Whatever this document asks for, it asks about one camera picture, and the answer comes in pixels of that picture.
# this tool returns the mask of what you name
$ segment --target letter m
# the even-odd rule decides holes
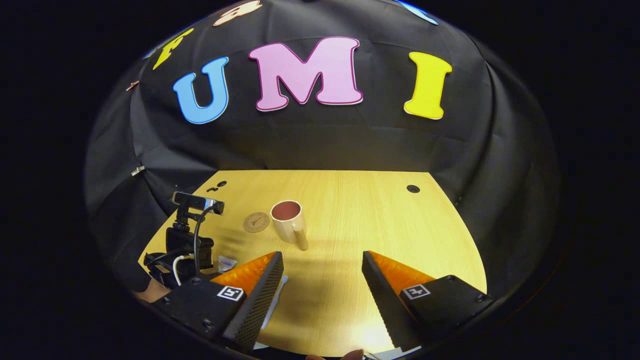
[[[354,38],[327,37],[316,44],[306,62],[303,62],[285,44],[268,44],[249,53],[258,61],[262,97],[256,103],[260,111],[282,109],[289,98],[280,93],[282,81],[300,104],[311,96],[314,84],[322,75],[322,89],[316,100],[322,104],[350,105],[362,101],[362,92],[356,88],[353,71],[353,51],[360,45]]]

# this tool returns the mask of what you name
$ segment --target mug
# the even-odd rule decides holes
[[[307,229],[302,205],[294,200],[284,200],[271,208],[271,218],[276,232],[283,241],[297,243],[300,249],[307,250]]]

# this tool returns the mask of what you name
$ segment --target white stick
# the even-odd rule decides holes
[[[260,327],[261,329],[264,329],[265,327],[267,327],[267,324],[271,319],[271,315],[273,314],[273,310],[276,308],[276,305],[278,304],[278,300],[280,299],[280,292],[282,291],[282,286],[287,281],[289,281],[289,276],[286,276],[286,275],[283,276],[282,280],[280,281],[280,286],[278,287],[278,290],[276,291],[275,295],[273,295],[273,300],[271,301],[271,305],[269,306],[269,311],[267,311],[267,316],[264,317],[264,322],[262,323],[262,327]]]

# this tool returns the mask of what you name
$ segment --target table surface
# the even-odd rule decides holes
[[[220,181],[216,192],[206,190]],[[420,192],[407,190],[409,184]],[[223,216],[208,215],[200,236],[213,238],[214,263],[223,255],[243,264],[279,250],[284,285],[258,342],[300,354],[343,356],[362,348],[393,349],[362,275],[362,252],[372,250],[439,278],[453,274],[486,293],[484,266],[458,212],[426,172],[343,170],[219,171],[194,195],[225,202]],[[308,250],[282,241],[273,220],[258,233],[243,229],[254,212],[269,214],[281,200],[303,206]],[[146,252],[166,252],[164,232]]]

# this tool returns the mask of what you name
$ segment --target screw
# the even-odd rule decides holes
[[[211,322],[211,320],[207,318],[202,319],[202,325],[204,326],[205,329],[207,329],[207,331],[213,328],[213,323]]]

